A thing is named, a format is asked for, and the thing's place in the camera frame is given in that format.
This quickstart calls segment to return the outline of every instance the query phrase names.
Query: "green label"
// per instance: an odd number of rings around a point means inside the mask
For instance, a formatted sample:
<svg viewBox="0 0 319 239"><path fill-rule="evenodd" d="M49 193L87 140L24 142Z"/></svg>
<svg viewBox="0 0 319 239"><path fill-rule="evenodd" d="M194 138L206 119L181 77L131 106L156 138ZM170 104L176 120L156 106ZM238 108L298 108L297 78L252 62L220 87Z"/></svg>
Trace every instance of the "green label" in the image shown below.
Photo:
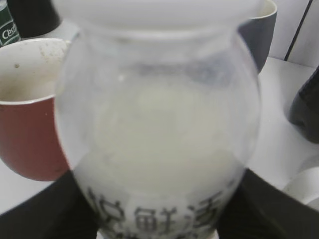
<svg viewBox="0 0 319 239"><path fill-rule="evenodd" d="M0 46L21 40L16 24L6 6L0 11Z"/></svg>

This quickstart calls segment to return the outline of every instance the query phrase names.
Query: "white lid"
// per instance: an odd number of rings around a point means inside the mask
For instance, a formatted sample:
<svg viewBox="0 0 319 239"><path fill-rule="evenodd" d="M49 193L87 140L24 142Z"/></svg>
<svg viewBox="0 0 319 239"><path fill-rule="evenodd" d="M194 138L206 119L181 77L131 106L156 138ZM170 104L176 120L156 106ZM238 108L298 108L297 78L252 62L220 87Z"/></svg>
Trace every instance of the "white lid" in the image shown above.
<svg viewBox="0 0 319 239"><path fill-rule="evenodd" d="M59 13L78 24L138 29L240 24L262 0L54 0Z"/></svg>

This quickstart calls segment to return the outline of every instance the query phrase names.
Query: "white wall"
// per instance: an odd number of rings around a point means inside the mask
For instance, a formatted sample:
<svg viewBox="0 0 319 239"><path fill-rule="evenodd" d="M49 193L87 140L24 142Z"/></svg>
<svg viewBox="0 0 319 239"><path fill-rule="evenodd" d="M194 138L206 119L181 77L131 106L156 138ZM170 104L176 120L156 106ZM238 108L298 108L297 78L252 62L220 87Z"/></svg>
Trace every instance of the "white wall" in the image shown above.
<svg viewBox="0 0 319 239"><path fill-rule="evenodd" d="M309 0L274 0L278 16L270 56L284 59ZM319 65L319 0L314 0L288 61Z"/></svg>

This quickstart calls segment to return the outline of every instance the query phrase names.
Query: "red mug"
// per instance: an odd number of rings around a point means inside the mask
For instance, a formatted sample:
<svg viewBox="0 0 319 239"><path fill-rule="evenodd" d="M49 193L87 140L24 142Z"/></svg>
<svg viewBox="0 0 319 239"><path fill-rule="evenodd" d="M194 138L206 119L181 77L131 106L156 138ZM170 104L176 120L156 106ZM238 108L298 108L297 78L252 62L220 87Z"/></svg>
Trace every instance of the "red mug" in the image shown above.
<svg viewBox="0 0 319 239"><path fill-rule="evenodd" d="M0 48L0 158L14 172L53 181L68 169L55 131L55 80L68 42L39 38Z"/></svg>

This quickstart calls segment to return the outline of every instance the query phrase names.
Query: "dark gray mug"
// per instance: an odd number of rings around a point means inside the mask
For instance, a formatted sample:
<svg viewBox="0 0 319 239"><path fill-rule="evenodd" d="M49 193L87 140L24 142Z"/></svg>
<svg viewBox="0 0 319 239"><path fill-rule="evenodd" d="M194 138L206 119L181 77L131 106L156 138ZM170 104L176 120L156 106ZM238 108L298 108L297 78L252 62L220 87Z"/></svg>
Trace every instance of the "dark gray mug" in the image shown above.
<svg viewBox="0 0 319 239"><path fill-rule="evenodd" d="M273 0L264 0L258 17L251 18L239 27L239 33L246 42L258 69L263 69L273 40L277 18L277 5Z"/></svg>

